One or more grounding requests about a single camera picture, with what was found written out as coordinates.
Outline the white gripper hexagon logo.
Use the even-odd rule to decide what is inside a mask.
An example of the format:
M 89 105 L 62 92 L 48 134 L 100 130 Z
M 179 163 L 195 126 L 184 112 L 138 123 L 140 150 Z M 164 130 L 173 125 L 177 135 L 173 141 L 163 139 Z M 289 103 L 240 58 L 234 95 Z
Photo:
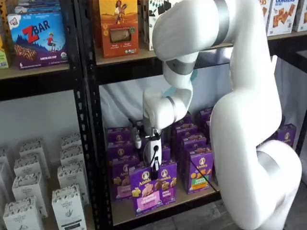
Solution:
M 148 140 L 143 151 L 144 164 L 152 167 L 152 179 L 157 179 L 159 165 L 162 163 L 162 142 L 158 140 Z

